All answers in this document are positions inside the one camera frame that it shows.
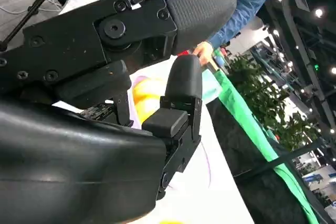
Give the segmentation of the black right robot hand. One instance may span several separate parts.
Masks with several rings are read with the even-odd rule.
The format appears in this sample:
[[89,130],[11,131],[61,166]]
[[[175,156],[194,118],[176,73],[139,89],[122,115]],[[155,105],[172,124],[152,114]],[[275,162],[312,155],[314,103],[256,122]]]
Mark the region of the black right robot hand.
[[1,223],[141,218],[197,149],[202,69],[181,52],[236,0],[99,0],[1,55]]

